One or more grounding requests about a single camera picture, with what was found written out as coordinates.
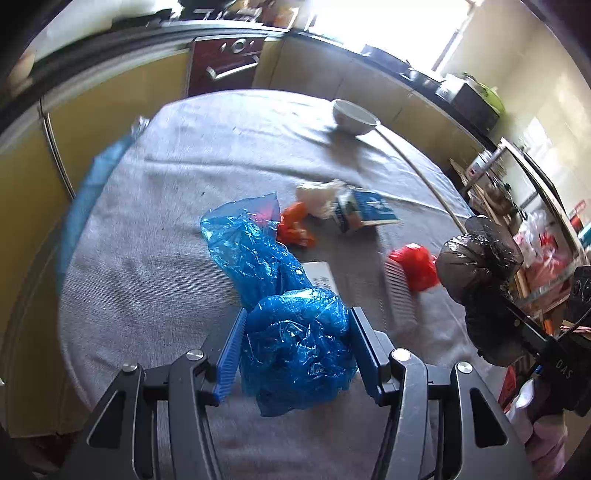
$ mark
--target table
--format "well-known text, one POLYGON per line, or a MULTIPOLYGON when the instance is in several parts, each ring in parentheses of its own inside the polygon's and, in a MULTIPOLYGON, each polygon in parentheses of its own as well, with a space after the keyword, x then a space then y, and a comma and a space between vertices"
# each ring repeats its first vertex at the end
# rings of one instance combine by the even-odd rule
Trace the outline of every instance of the table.
MULTIPOLYGON (((276 191, 282 208, 304 180, 388 193, 402 224, 341 235, 331 220, 307 219, 317 237, 301 261, 327 261, 348 306, 432 364, 471 362, 495 395, 504 369, 480 359, 463 307, 441 286, 416 298, 420 326, 401 334, 391 316, 383 254, 409 242, 437 253, 459 231, 428 187, 376 133, 339 132, 330 103, 286 92, 231 91, 172 103, 127 150, 96 201, 60 297, 59 337, 67 370, 93 407, 126 359, 144 368, 199 347, 229 304, 231 282, 209 257, 199 219, 210 208, 276 191)), ((391 140, 429 178, 458 217, 470 210, 451 182, 412 145, 391 140)), ((170 475, 165 406, 159 418, 163 474, 170 475)), ((226 478, 369 478, 388 412, 359 375, 335 401, 262 418, 253 398, 231 395, 208 411, 226 478)), ((427 436, 426 463, 432 461, 427 436)))

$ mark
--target cabinet handle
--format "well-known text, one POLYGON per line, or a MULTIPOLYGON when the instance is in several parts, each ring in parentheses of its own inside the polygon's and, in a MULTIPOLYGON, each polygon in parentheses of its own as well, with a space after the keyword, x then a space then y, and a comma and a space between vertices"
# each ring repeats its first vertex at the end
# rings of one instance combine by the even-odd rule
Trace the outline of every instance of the cabinet handle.
POLYGON ((217 82, 218 80, 222 80, 226 77, 229 77, 230 75, 234 75, 235 73, 240 73, 240 72, 244 72, 246 70, 255 69, 258 65, 259 58, 256 55, 254 55, 252 58, 254 60, 253 63, 249 63, 248 65, 243 65, 242 67, 228 70, 227 72, 218 73, 211 67, 207 67, 205 69, 205 71, 206 71, 207 75, 209 76, 209 78, 213 82, 217 82))

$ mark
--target window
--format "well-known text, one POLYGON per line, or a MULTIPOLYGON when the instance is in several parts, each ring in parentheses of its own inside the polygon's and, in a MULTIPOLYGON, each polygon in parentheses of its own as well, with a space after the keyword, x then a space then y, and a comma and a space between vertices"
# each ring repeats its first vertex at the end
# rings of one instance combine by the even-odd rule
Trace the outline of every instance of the window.
POLYGON ((317 0, 310 33, 361 50, 369 44, 434 69, 476 2, 473 0, 317 0))

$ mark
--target cable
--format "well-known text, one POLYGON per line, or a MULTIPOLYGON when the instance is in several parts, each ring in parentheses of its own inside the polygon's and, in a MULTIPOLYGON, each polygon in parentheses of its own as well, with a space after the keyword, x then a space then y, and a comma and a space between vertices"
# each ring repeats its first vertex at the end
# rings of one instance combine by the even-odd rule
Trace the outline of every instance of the cable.
POLYGON ((439 202, 441 203, 443 208, 445 208, 446 212, 449 213, 449 215, 452 217, 454 223, 457 225, 457 227, 460 229, 460 231, 462 233, 467 233, 466 227, 464 226, 464 224, 461 223, 461 221, 457 218, 456 214, 452 212, 451 207, 447 204, 447 202, 441 196, 441 194, 437 191, 437 189, 431 184, 431 182, 429 182, 427 180, 425 175, 423 175, 423 172, 421 172, 417 168, 417 166, 413 162, 411 162, 408 159, 408 157, 404 153, 402 153, 400 151, 400 149, 396 145, 394 145, 394 143, 388 137, 386 137, 386 135, 384 135, 384 133, 381 131, 381 128, 382 128, 381 125, 378 125, 376 128, 376 132, 380 134, 380 136, 388 143, 388 145, 390 145, 390 147, 392 147, 398 153, 398 155, 400 155, 402 157, 402 159, 406 163, 408 163, 408 165, 415 171, 415 173, 421 178, 421 180, 423 182, 425 182, 425 185, 427 185, 427 187, 429 187, 429 190, 431 190, 431 192, 433 192, 433 194, 435 195, 437 200, 439 200, 439 202))
POLYGON ((570 326, 568 330, 566 330, 564 333, 561 333, 557 341, 559 342, 562 339, 562 337, 565 337, 574 332, 581 325, 581 323, 583 323, 584 320, 588 317, 589 313, 591 313, 591 308, 587 310, 587 312, 585 312, 585 314, 581 318, 579 318, 572 326, 570 326))

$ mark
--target red plastic bag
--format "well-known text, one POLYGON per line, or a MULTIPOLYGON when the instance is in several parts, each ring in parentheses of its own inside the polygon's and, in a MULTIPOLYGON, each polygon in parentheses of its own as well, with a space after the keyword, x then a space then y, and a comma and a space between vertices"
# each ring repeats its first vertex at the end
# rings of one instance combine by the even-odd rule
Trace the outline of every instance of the red plastic bag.
POLYGON ((407 278, 408 289, 413 292, 427 290, 439 283, 435 260, 426 247, 408 244, 392 250, 389 257, 399 263, 407 278))

